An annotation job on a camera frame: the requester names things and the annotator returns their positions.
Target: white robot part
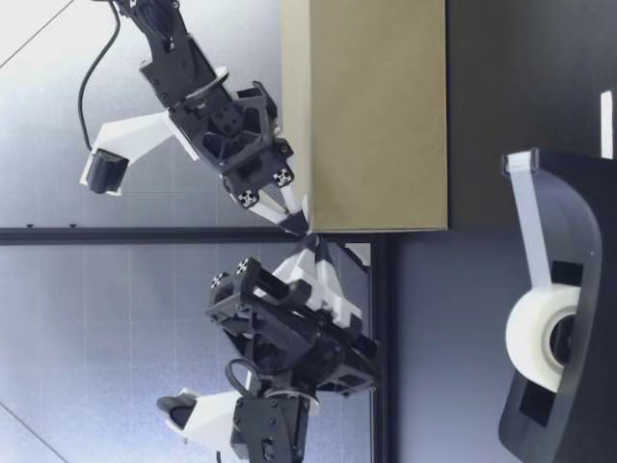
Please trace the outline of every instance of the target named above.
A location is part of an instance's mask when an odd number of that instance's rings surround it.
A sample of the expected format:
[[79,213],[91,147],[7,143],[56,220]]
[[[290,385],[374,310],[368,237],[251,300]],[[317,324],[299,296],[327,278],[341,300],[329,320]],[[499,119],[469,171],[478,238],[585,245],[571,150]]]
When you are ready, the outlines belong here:
[[[198,154],[174,125],[167,111],[105,123],[93,143],[92,152],[88,156],[79,182],[82,185],[88,185],[88,172],[98,150],[110,151],[128,159],[130,166],[172,137],[180,142],[191,159],[194,161],[199,159]],[[108,194],[119,196],[121,190],[111,191]]]
[[[327,244],[319,242],[317,246],[327,246]],[[317,259],[315,251],[308,246],[287,258],[275,270],[274,276],[286,284],[300,280],[307,282],[311,286],[307,307],[314,311],[329,312],[336,326],[342,329],[349,328],[352,324],[352,315],[362,319],[362,311],[343,295],[332,263],[328,259]]]

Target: metal frame bar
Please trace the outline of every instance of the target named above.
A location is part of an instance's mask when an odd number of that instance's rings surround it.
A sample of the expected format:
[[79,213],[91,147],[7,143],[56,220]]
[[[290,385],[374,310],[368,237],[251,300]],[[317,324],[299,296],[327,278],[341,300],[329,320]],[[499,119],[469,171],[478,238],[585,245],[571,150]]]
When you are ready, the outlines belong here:
[[[365,243],[370,235],[320,233],[334,243]],[[0,229],[0,246],[85,244],[284,243],[299,238],[277,228],[23,228]]]
[[391,265],[393,252],[392,238],[385,234],[374,234],[371,239],[370,267],[370,336],[379,343],[381,357],[381,387],[371,393],[371,461],[391,463],[391,387],[390,380],[391,331],[389,310],[391,300]]
[[[391,463],[390,368],[392,340],[389,308],[391,307],[391,235],[369,233],[320,233],[328,240],[346,243],[371,243],[370,335],[379,342],[382,358],[382,386],[371,393],[371,462]],[[100,244],[232,244],[284,243],[299,238],[277,228],[0,228],[2,246],[100,245]],[[353,261],[365,271],[362,263]]]

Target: dark wall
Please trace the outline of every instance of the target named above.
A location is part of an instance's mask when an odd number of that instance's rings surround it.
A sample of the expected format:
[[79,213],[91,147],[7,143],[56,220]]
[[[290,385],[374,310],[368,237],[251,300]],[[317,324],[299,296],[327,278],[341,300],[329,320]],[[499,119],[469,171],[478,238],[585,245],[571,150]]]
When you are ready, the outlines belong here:
[[513,373],[505,323],[529,280],[500,157],[600,154],[616,24],[613,0],[448,2],[453,231],[408,235],[394,253],[397,461],[517,461],[497,425]]
[[600,154],[601,92],[617,86],[617,2],[448,2],[450,210],[455,228],[514,225],[504,153]]

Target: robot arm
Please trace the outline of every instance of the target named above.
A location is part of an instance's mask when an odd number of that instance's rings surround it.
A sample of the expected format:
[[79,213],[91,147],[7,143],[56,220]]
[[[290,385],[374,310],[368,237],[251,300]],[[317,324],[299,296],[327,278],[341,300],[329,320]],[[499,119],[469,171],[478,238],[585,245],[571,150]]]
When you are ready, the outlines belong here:
[[[120,194],[129,165],[175,137],[192,159],[214,168],[233,200],[285,230],[309,226],[292,190],[293,150],[278,133],[278,108],[263,85],[230,93],[228,72],[215,70],[187,32],[172,0],[116,0],[122,15],[146,35],[151,61],[142,75],[163,113],[104,124],[81,182],[98,194]],[[282,203],[263,189],[272,185]]]
[[[180,436],[231,446],[253,463],[302,462],[316,393],[377,386],[377,346],[362,335],[362,312],[343,297],[327,246],[311,235],[274,273],[246,259],[233,276],[215,277],[207,314],[240,355],[226,371],[236,392],[161,399]],[[232,370],[238,364],[251,373],[245,385]]]

